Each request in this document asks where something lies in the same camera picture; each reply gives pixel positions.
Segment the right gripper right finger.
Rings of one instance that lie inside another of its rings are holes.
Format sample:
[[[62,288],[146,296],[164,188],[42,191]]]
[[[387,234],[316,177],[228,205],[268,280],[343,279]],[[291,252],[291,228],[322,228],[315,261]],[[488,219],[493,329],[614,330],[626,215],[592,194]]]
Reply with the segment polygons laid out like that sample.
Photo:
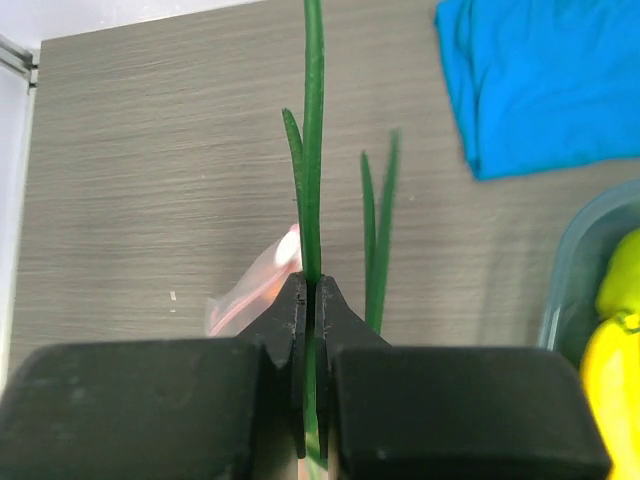
[[[336,479],[603,479],[577,373],[536,347],[393,346],[315,293],[319,455]]]

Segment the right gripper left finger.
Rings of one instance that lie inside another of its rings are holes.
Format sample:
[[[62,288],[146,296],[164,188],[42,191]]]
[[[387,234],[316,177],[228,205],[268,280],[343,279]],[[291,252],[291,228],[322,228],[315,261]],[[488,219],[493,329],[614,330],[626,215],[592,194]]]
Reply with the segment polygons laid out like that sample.
[[[307,285],[234,337],[54,344],[1,398],[5,479],[294,479]]]

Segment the clear polka dot zip bag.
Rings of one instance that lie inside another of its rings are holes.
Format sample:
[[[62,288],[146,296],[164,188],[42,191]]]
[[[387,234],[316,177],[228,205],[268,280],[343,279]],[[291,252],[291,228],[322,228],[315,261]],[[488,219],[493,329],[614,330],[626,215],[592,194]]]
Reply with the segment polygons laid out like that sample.
[[[287,278],[302,270],[299,224],[264,250],[226,294],[206,303],[205,334],[232,337],[269,308]]]

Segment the yellow banana bunch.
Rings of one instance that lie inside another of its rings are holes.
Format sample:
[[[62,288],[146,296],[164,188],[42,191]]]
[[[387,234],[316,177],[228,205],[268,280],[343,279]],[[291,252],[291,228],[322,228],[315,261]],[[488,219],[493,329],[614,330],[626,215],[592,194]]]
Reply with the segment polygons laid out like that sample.
[[[619,313],[591,335],[580,377],[607,452],[611,479],[639,477],[639,316]]]

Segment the green spring onion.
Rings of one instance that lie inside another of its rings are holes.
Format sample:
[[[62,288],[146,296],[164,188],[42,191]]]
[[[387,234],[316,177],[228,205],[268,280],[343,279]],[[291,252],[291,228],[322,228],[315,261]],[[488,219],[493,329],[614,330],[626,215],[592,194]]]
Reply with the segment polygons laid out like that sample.
[[[296,188],[300,226],[302,265],[307,291],[313,292],[322,273],[320,237],[320,199],[324,120],[325,42],[322,3],[306,1],[305,94],[303,126],[285,108],[282,118],[289,143]],[[390,151],[381,199],[375,201],[369,157],[360,155],[364,222],[365,318],[375,333],[381,332],[390,260],[393,206],[397,186],[401,133],[391,132]],[[321,455],[320,417],[317,405],[316,342],[306,341],[305,359],[305,447],[301,463],[308,479],[326,479],[328,461]]]

